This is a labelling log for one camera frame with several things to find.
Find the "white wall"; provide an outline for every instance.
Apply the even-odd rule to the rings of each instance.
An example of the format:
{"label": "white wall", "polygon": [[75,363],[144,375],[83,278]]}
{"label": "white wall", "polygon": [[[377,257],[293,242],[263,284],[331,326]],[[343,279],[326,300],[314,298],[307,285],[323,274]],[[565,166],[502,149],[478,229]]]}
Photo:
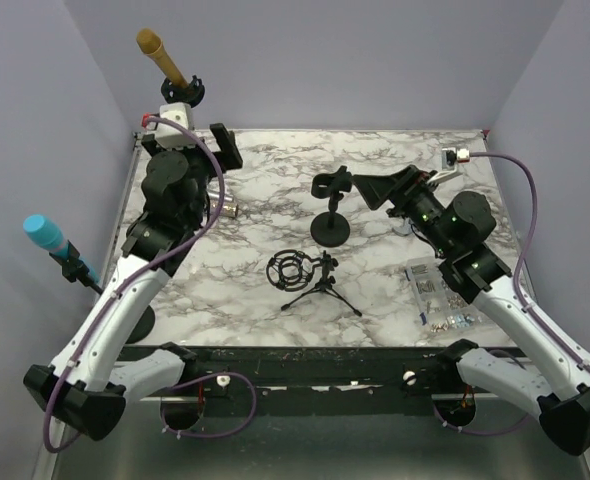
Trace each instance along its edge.
{"label": "white wall", "polygon": [[204,79],[198,125],[481,128],[497,116],[561,0],[65,0],[126,118],[163,79],[153,28]]}
{"label": "white wall", "polygon": [[30,478],[42,414],[22,385],[92,297],[22,231],[46,213],[95,265],[107,253],[132,137],[61,0],[0,2],[0,479]]}
{"label": "white wall", "polygon": [[[566,0],[490,135],[533,171],[540,219],[528,270],[540,303],[590,349],[590,0]],[[523,175],[495,163],[516,228],[530,221]]]}

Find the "blue microphone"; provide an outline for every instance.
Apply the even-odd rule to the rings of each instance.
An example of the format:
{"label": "blue microphone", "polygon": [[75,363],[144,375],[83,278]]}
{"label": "blue microphone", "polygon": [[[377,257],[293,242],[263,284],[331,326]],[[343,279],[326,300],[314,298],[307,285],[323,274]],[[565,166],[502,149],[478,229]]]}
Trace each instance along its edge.
{"label": "blue microphone", "polygon": [[[26,220],[24,220],[24,232],[39,248],[43,248],[48,253],[63,260],[68,260],[72,247],[71,242],[64,237],[60,228],[49,218],[44,215],[26,217]],[[88,276],[96,284],[99,284],[99,277],[93,267],[81,255],[79,260],[88,267]]]}

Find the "gray floor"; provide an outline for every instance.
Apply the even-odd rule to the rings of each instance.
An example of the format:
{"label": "gray floor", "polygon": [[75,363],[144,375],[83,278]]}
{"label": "gray floor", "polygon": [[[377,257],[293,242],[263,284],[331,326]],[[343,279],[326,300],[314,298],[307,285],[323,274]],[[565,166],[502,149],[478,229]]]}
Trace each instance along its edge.
{"label": "gray floor", "polygon": [[[83,438],[61,454],[55,478],[590,478],[584,460],[554,447],[534,422],[511,435],[477,438],[443,429],[432,417],[261,417],[228,439],[178,441],[162,435],[158,412],[155,401],[131,406],[104,441]],[[492,429],[519,415],[510,405],[487,400],[474,423]],[[231,425],[208,422],[209,431]]]}

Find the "tripod leg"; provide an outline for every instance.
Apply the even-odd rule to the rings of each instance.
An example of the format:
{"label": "tripod leg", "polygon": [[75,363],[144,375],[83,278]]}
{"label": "tripod leg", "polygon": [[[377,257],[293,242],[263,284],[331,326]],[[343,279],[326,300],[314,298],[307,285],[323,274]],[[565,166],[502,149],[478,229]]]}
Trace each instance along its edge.
{"label": "tripod leg", "polygon": [[299,297],[297,297],[297,298],[296,298],[295,300],[293,300],[292,302],[288,302],[287,304],[285,304],[285,305],[282,305],[282,312],[283,312],[284,310],[288,310],[289,308],[291,308],[291,305],[293,305],[295,302],[298,302],[299,300],[301,300],[302,298],[304,298],[306,295],[309,295],[309,294],[311,294],[311,293],[315,293],[315,292],[317,292],[317,291],[318,291],[318,290],[312,289],[312,290],[309,290],[308,292],[304,292],[304,293],[302,293],[302,294],[301,294]]}
{"label": "tripod leg", "polygon": [[324,293],[326,293],[327,295],[330,295],[331,297],[335,297],[338,300],[341,300],[342,302],[344,302],[346,305],[348,305],[351,310],[353,310],[353,313],[355,315],[357,315],[358,317],[362,316],[362,312],[360,312],[359,310],[357,310],[354,306],[352,306],[348,300],[346,300],[344,297],[342,297],[339,293],[337,293],[333,287],[329,288],[327,291],[325,291]]}

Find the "marble table top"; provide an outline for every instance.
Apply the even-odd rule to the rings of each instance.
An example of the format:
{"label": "marble table top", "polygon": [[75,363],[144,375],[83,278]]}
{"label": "marble table top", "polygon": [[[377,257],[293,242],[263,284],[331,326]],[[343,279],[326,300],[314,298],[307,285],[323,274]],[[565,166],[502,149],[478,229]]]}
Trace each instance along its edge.
{"label": "marble table top", "polygon": [[[209,132],[199,132],[215,148]],[[385,208],[370,211],[355,189],[340,202],[351,237],[329,249],[339,260],[337,291],[364,316],[337,299],[311,295],[281,312],[297,293],[285,293],[266,280],[268,260],[292,248],[314,257],[323,250],[309,228],[327,201],[311,196],[311,180],[346,165],[354,174],[390,174],[414,163],[441,168],[443,146],[483,151],[478,132],[236,131],[244,168],[226,175],[227,193],[240,204],[237,219],[221,218],[193,248],[171,282],[152,303],[157,323],[140,344],[173,341],[184,345],[227,346],[442,346],[459,338],[481,345],[512,345],[492,322],[475,328],[431,333],[421,325],[411,285],[403,269],[409,259],[432,256],[414,236],[392,232],[401,220]],[[142,151],[118,232],[115,258],[126,227],[141,213],[140,190],[149,156]],[[489,246],[512,268],[516,242],[487,159],[476,159],[465,174],[441,186],[447,204],[462,189],[487,196],[498,226]]]}

